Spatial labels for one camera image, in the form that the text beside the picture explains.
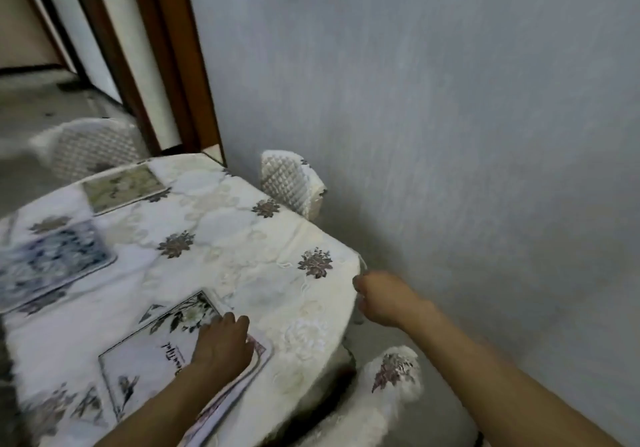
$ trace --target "floral placemat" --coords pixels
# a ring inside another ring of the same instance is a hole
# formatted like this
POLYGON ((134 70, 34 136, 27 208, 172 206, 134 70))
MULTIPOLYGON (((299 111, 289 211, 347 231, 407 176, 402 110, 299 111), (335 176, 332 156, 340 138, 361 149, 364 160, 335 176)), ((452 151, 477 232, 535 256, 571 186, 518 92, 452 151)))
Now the floral placemat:
POLYGON ((50 233, 0 254, 0 313, 109 265, 116 255, 91 221, 50 233))
POLYGON ((167 189, 146 164, 90 179, 82 186, 94 215, 108 213, 167 189))

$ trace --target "chair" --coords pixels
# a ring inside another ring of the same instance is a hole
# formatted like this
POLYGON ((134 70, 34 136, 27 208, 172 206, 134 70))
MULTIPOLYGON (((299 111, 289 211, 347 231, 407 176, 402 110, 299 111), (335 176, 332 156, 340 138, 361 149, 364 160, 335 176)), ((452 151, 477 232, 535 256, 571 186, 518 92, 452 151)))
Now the chair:
POLYGON ((326 186, 308 162, 293 152, 264 151, 260 185, 262 191, 309 221, 320 214, 326 186))
POLYGON ((29 139, 41 163, 69 183, 148 157, 138 128, 123 120, 76 119, 29 139))
POLYGON ((338 408, 295 447, 375 447, 422 394, 418 355, 406 346, 387 349, 358 371, 338 408))

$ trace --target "floor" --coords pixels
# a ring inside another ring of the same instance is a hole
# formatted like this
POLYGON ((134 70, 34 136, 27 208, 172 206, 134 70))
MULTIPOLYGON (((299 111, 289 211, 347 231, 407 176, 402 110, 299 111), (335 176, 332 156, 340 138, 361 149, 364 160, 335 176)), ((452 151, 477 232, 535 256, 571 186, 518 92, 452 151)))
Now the floor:
POLYGON ((97 90, 63 92, 57 86, 74 79, 65 70, 0 77, 0 218, 66 184, 40 163, 30 137, 82 117, 134 122, 97 90))

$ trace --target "white wall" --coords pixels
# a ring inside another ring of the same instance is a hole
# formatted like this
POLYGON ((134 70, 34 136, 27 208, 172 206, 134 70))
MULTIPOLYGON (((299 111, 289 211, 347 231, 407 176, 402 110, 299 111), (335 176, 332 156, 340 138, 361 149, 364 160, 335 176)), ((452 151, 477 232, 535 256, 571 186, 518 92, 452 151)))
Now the white wall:
POLYGON ((173 113, 136 0, 104 0, 160 148, 180 144, 173 113))
POLYGON ((0 68, 62 63, 28 0, 0 0, 0 68))
MULTIPOLYGON (((192 2, 234 172, 306 157, 325 230, 640 444, 640 0, 192 2)), ((407 341, 349 335, 359 361, 407 341)), ((472 445, 422 366, 388 444, 472 445)))
POLYGON ((122 103, 79 0, 52 0, 92 84, 122 103))

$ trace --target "table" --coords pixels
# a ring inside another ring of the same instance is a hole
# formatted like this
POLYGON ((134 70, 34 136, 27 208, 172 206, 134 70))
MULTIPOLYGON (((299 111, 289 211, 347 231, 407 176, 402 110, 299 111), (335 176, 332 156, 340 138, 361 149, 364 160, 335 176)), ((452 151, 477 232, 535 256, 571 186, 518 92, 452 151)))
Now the table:
MULTIPOLYGON (((359 257, 203 154, 148 166, 166 192, 93 218, 116 262, 5 314, 21 408, 28 422, 38 419, 30 430, 41 446, 92 444, 115 425, 98 354, 149 305, 208 289, 249 315, 275 350, 209 445, 258 445, 290 417, 339 346, 359 257), (78 400, 92 395, 101 404, 88 403, 91 421, 69 421, 78 400)), ((0 243, 91 218, 75 183, 2 220, 0 243)))

